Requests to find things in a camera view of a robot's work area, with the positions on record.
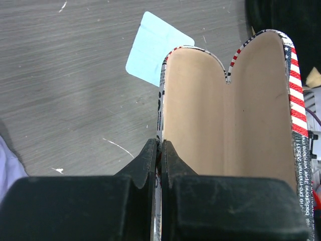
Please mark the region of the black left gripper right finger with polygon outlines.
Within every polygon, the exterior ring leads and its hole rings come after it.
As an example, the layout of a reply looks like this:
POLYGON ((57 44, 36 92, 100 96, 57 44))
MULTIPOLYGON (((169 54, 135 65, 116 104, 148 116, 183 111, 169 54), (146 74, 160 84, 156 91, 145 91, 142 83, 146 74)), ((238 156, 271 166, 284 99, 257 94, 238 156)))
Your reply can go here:
POLYGON ((162 240, 307 240, 297 195, 271 178, 202 176, 162 144, 162 240))

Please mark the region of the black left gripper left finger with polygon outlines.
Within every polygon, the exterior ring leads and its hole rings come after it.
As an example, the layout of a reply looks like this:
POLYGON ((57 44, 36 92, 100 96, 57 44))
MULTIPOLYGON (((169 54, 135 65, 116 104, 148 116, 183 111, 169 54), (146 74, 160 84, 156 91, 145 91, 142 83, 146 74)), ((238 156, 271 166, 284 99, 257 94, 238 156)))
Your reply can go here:
POLYGON ((27 177, 1 203, 1 240, 151 240, 156 139, 113 176, 27 177))

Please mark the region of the flag print glasses case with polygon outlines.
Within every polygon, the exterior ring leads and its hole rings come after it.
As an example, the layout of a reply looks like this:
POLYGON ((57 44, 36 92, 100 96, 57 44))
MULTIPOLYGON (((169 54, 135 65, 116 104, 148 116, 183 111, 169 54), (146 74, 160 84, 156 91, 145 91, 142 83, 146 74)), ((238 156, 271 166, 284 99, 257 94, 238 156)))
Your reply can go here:
POLYGON ((207 50, 174 48, 160 73, 157 152, 170 141, 198 175, 271 178, 295 192, 314 240, 309 139, 296 49, 290 37, 262 30, 228 69, 207 50))

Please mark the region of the lavender crumpled cloth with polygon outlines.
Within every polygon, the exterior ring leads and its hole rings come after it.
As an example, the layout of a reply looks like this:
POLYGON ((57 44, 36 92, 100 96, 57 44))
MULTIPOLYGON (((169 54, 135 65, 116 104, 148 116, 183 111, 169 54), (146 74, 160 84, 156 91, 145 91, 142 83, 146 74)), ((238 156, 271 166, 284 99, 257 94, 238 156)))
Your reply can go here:
POLYGON ((2 137, 0 137, 0 141, 0 198, 2 201, 14 182, 28 175, 22 163, 8 148, 2 137))

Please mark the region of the light blue cleaning cloth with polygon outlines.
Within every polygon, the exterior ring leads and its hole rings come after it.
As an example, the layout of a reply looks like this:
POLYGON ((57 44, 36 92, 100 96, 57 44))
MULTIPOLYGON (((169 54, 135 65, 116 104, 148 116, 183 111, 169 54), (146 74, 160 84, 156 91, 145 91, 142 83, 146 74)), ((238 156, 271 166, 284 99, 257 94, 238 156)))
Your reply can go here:
POLYGON ((175 47, 193 46, 194 39, 161 18, 145 12, 130 50, 125 70, 128 74, 159 86, 162 63, 175 47))

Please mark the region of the black floral plush blanket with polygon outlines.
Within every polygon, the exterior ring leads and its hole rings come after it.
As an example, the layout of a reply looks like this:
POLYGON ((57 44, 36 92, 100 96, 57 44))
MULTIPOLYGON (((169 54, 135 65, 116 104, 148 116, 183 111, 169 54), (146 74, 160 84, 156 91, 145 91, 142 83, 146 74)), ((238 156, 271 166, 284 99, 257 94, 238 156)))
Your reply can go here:
POLYGON ((246 1, 253 32, 274 29, 294 43, 302 84, 320 87, 320 1, 246 1))

